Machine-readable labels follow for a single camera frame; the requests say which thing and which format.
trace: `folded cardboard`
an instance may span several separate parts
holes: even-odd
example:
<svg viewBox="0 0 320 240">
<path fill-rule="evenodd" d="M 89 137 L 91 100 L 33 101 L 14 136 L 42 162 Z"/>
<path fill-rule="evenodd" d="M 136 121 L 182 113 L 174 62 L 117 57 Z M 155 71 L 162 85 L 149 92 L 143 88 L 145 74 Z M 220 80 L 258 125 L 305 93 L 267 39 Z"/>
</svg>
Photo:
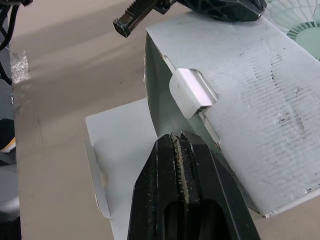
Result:
<svg viewBox="0 0 320 240">
<path fill-rule="evenodd" d="M 171 94 L 180 69 L 200 73 L 215 95 L 190 118 L 179 108 L 181 92 Z M 86 119 L 97 203 L 112 218 L 114 238 L 127 238 L 135 181 L 168 133 L 193 132 L 213 151 L 220 147 L 248 206 L 265 217 L 318 196 L 319 76 L 320 63 L 264 18 L 225 23 L 187 13 L 148 27 L 148 97 Z"/>
</svg>

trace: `metal jaw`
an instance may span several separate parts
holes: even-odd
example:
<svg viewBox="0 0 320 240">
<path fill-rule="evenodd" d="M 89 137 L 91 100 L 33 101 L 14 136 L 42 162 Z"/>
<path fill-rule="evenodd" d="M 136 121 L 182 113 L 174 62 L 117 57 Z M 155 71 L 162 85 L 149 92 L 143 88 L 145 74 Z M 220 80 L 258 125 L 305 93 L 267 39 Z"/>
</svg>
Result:
<svg viewBox="0 0 320 240">
<path fill-rule="evenodd" d="M 201 137 L 154 144 L 133 191 L 128 240 L 259 240 L 238 185 Z"/>
<path fill-rule="evenodd" d="M 197 13 L 225 22 L 256 21 L 267 6 L 265 0 L 136 0 L 113 21 L 115 30 L 127 38 L 152 9 L 165 14 L 176 1 Z"/>
</svg>

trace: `corrugated cardboard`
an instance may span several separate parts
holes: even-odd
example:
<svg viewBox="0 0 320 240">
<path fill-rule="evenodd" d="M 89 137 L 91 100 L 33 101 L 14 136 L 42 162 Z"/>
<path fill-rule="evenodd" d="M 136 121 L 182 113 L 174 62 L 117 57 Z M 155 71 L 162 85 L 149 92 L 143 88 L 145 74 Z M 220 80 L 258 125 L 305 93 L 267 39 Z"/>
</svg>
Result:
<svg viewBox="0 0 320 240">
<path fill-rule="evenodd" d="M 248 206 L 265 217 L 319 195 L 319 62 L 264 18 L 235 24 L 188 13 L 147 33 L 148 98 L 86 119 L 96 157 L 90 167 L 108 175 L 114 239 L 127 238 L 135 181 L 157 137 L 168 133 L 196 133 L 219 153 L 215 140 Z M 217 94 L 190 119 L 170 94 L 179 68 L 200 71 Z"/>
<path fill-rule="evenodd" d="M 262 215 L 320 194 L 315 58 L 264 18 L 225 23 L 188 13 L 147 32 L 164 62 L 200 71 L 217 93 L 206 121 Z"/>
</svg>

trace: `silver foil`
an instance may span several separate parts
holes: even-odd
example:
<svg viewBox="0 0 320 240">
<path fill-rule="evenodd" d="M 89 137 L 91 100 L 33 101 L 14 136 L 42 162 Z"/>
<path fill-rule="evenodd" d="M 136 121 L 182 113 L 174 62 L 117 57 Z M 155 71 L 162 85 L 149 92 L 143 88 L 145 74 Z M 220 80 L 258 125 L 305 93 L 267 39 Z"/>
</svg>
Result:
<svg viewBox="0 0 320 240">
<path fill-rule="evenodd" d="M 31 79 L 26 51 L 11 55 L 11 79 L 13 84 L 18 84 Z"/>
</svg>

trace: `table surface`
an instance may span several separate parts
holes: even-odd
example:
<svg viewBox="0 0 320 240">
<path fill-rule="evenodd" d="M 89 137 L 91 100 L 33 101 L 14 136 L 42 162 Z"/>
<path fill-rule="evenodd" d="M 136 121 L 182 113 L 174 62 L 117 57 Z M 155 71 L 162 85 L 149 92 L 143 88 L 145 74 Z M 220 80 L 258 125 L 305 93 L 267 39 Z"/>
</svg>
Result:
<svg viewBox="0 0 320 240">
<path fill-rule="evenodd" d="M 38 0 L 19 10 L 11 49 L 26 51 L 32 75 L 14 86 L 24 240 L 112 239 L 94 196 L 85 117 L 145 97 L 144 28 L 186 11 L 176 4 L 164 17 L 153 12 L 125 39 L 112 20 L 130 3 Z M 261 238 L 317 239 L 319 204 L 257 219 Z"/>
</svg>

